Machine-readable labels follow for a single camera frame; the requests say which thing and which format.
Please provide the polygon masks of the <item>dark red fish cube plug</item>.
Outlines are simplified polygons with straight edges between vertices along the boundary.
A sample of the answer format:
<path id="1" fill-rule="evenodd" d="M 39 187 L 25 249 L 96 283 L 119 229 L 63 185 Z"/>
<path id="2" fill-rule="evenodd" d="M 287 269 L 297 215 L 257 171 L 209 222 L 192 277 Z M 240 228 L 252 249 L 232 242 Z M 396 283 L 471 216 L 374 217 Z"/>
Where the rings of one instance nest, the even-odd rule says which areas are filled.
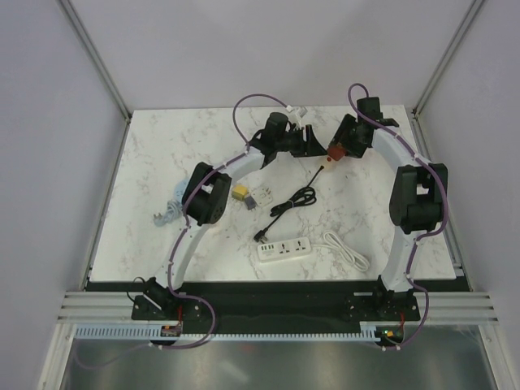
<path id="1" fill-rule="evenodd" d="M 331 161 L 338 162 L 347 154 L 346 149 L 341 144 L 330 144 L 327 147 L 327 156 Z"/>

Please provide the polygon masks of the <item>cream red power strip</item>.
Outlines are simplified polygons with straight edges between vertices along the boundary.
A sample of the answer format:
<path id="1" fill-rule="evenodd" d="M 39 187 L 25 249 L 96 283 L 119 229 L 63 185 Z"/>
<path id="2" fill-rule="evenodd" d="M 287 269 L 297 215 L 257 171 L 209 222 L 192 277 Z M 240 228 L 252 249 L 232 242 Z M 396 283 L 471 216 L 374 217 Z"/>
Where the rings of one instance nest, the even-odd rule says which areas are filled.
<path id="1" fill-rule="evenodd" d="M 324 171 L 330 171 L 336 166 L 336 161 L 331 157 L 326 157 L 319 163 L 319 166 Z"/>

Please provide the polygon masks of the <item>white plug adapter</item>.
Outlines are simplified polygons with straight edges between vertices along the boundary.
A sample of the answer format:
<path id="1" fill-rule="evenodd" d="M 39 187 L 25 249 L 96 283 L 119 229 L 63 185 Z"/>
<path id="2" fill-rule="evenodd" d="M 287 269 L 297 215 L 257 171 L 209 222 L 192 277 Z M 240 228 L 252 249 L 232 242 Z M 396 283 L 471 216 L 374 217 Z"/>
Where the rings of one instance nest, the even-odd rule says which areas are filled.
<path id="1" fill-rule="evenodd" d="M 257 207 L 266 207 L 273 202 L 271 190 L 267 187 L 256 188 L 252 193 L 251 197 L 255 200 Z"/>

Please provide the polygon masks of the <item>yellow cube charger plug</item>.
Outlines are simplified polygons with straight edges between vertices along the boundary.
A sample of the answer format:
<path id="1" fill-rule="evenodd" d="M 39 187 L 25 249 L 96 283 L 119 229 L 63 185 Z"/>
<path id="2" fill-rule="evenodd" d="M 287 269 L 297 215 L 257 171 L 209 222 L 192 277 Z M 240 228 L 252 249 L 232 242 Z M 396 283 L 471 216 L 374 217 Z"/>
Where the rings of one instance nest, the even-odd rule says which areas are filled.
<path id="1" fill-rule="evenodd" d="M 244 185 L 238 184 L 232 189 L 231 195 L 233 199 L 242 202 L 248 197 L 249 190 Z"/>

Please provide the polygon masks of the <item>grey cube charger plug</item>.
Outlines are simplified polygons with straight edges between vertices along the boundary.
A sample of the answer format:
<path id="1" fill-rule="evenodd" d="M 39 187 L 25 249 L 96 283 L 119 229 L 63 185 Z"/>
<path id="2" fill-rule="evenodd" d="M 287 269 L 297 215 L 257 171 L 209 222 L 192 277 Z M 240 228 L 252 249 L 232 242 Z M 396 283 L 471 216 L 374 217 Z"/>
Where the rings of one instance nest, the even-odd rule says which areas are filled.
<path id="1" fill-rule="evenodd" d="M 247 210 L 253 210 L 257 207 L 256 201 L 252 197 L 247 197 L 244 200 Z"/>

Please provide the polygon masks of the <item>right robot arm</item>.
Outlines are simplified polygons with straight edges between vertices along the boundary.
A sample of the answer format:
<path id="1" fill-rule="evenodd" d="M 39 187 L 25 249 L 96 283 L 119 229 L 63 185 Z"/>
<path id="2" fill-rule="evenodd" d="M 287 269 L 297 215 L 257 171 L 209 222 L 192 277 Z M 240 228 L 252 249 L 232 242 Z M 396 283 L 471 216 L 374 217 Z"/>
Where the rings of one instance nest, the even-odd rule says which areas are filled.
<path id="1" fill-rule="evenodd" d="M 327 147 L 328 157 L 361 158 L 368 149 L 379 153 L 395 173 L 389 215 L 395 227 L 386 267 L 366 305 L 384 320 L 406 313 L 416 304 L 414 260 L 422 239 L 442 232 L 447 223 L 448 169 L 418 154 L 385 118 L 378 97 L 353 104 L 356 116 L 345 115 Z"/>

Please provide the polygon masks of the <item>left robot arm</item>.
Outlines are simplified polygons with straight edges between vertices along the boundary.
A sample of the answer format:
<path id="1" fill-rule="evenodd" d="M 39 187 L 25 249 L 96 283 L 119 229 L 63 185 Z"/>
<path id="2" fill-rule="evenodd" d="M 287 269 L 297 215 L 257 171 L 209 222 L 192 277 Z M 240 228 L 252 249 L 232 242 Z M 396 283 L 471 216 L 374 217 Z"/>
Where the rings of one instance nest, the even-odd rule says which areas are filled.
<path id="1" fill-rule="evenodd" d="M 327 154 L 310 124 L 300 125 L 287 115 L 270 113 L 264 128 L 258 130 L 237 156 L 214 167 L 198 163 L 189 178 L 181 201 L 185 225 L 169 258 L 160 271 L 142 281 L 142 294 L 132 299 L 132 317 L 150 313 L 160 319 L 177 315 L 183 300 L 194 300 L 207 307 L 201 297 L 179 293 L 188 265 L 208 229 L 223 216 L 233 184 L 272 163 L 279 153 L 294 158 L 322 157 Z"/>

